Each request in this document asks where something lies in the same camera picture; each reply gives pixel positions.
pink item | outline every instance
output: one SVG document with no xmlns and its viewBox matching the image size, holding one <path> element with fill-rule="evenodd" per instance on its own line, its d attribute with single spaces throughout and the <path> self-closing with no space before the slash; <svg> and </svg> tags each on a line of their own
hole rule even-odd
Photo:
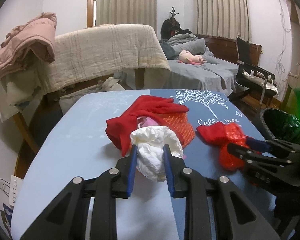
<svg viewBox="0 0 300 240">
<path fill-rule="evenodd" d="M 56 27 L 56 14 L 42 13 L 25 25 L 13 28 L 1 43 L 0 79 L 9 73 L 25 69 L 30 50 L 38 59 L 53 62 Z"/>
<path fill-rule="evenodd" d="M 180 52 L 179 54 L 179 63 L 186 63 L 186 64 L 192 64 L 192 65 L 202 65 L 203 63 L 206 63 L 201 55 L 192 55 L 191 52 L 186 51 L 185 49 Z"/>
<path fill-rule="evenodd" d="M 147 126 L 153 126 L 153 125 L 159 125 L 155 120 L 153 120 L 150 117 L 143 116 L 140 119 L 141 119 L 141 122 L 138 123 L 139 128 L 147 127 Z"/>
</svg>

wooden bed frame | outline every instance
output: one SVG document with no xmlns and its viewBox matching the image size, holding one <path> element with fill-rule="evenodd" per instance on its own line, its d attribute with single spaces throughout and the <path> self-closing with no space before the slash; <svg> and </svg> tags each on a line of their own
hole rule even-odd
<svg viewBox="0 0 300 240">
<path fill-rule="evenodd" d="M 205 43 L 209 50 L 214 54 L 215 57 L 229 61 L 231 63 L 238 63 L 238 52 L 236 40 L 226 39 L 221 37 L 211 37 L 206 35 L 197 34 L 199 39 L 204 38 Z M 261 55 L 261 45 L 250 44 L 250 57 L 252 64 L 258 66 Z"/>
</svg>

metal screw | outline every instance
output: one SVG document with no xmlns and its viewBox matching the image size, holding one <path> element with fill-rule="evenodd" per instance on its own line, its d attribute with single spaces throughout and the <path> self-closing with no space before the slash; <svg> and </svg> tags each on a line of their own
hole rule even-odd
<svg viewBox="0 0 300 240">
<path fill-rule="evenodd" d="M 184 174 L 190 174 L 192 172 L 192 170 L 190 168 L 183 168 L 182 172 Z"/>
<path fill-rule="evenodd" d="M 219 178 L 219 180 L 222 182 L 222 183 L 227 183 L 229 181 L 229 178 L 227 176 L 221 176 Z"/>
<path fill-rule="evenodd" d="M 81 178 L 81 177 L 75 177 L 75 178 L 72 180 L 72 182 L 73 182 L 74 184 L 80 184 L 81 181 L 82 181 L 82 178 Z"/>
<path fill-rule="evenodd" d="M 116 175 L 119 173 L 119 170 L 117 168 L 112 168 L 109 170 L 109 173 L 112 174 L 112 175 Z"/>
</svg>

curtain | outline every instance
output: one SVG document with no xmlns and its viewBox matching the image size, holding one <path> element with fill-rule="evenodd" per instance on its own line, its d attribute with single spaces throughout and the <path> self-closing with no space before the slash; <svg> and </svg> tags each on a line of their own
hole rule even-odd
<svg viewBox="0 0 300 240">
<path fill-rule="evenodd" d="M 197 34 L 251 39 L 247 0 L 197 0 Z"/>
<path fill-rule="evenodd" d="M 146 24 L 157 30 L 157 0 L 97 0 L 96 25 Z"/>
</svg>

blue gripper pad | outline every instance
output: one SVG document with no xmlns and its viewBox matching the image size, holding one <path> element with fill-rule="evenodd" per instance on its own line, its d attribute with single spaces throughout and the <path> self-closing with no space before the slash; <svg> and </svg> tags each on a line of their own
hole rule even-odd
<svg viewBox="0 0 300 240">
<path fill-rule="evenodd" d="M 271 146 L 266 141 L 259 141 L 252 137 L 247 136 L 246 143 L 249 145 L 249 147 L 252 150 L 258 151 L 258 152 L 271 152 Z"/>
<path fill-rule="evenodd" d="M 133 191 L 133 183 L 134 183 L 134 176 L 136 174 L 136 166 L 137 166 L 137 146 L 133 145 L 131 152 L 130 152 L 130 167 L 129 172 L 127 175 L 128 182 L 127 182 L 127 196 L 131 197 L 131 193 Z"/>
<path fill-rule="evenodd" d="M 174 188 L 174 179 L 173 179 L 173 173 L 172 173 L 172 168 L 171 168 L 171 163 L 169 158 L 170 156 L 171 156 L 170 150 L 164 146 L 163 147 L 164 169 L 166 171 L 168 190 L 170 192 L 170 196 L 173 197 L 175 193 L 175 188 Z"/>
</svg>

